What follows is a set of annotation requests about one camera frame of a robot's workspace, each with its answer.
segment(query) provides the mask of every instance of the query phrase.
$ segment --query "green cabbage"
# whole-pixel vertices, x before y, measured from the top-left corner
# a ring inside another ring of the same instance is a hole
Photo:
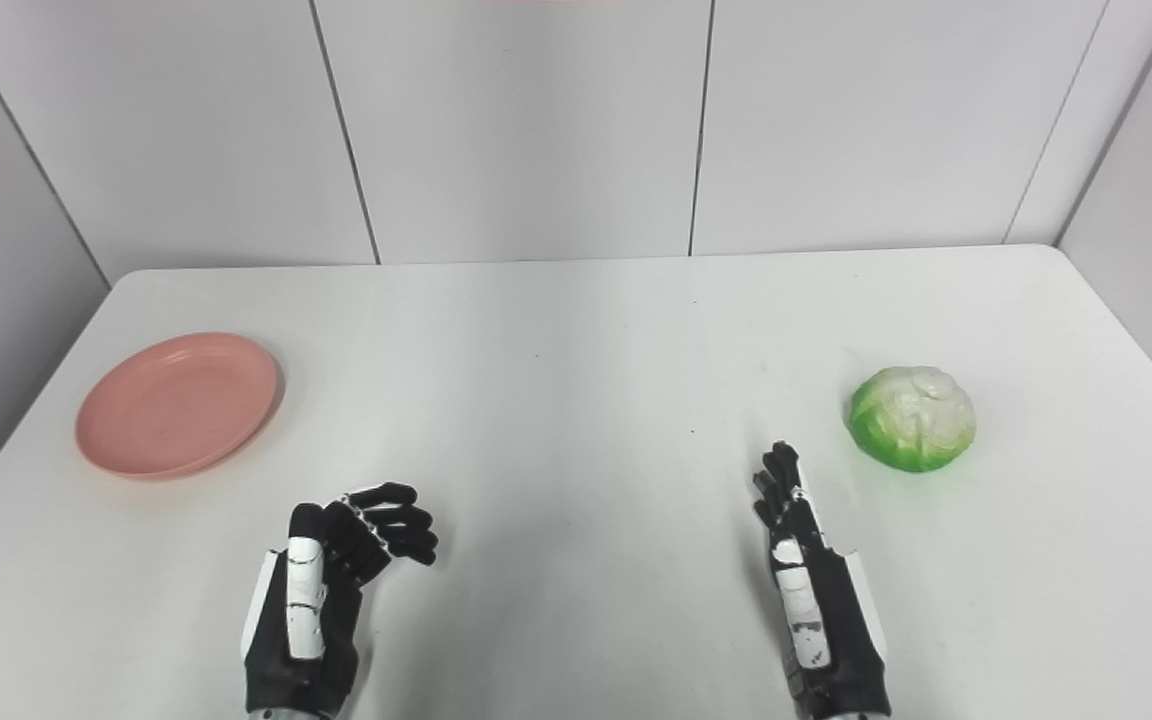
[[[972,399],[937,367],[887,367],[851,395],[856,445],[892,468],[925,473],[948,465],[975,439]]]

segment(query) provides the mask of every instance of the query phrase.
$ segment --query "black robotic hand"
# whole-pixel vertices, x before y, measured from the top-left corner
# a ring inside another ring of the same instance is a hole
[[[287,550],[271,551],[243,628],[247,712],[332,720],[358,669],[353,632],[362,588],[393,558],[433,564],[433,518],[416,488],[385,483],[291,513]]]
[[[890,715],[870,621],[852,579],[851,556],[826,543],[799,477],[799,455],[776,442],[755,475],[755,511],[768,529],[772,577],[794,641],[790,691],[812,720]]]

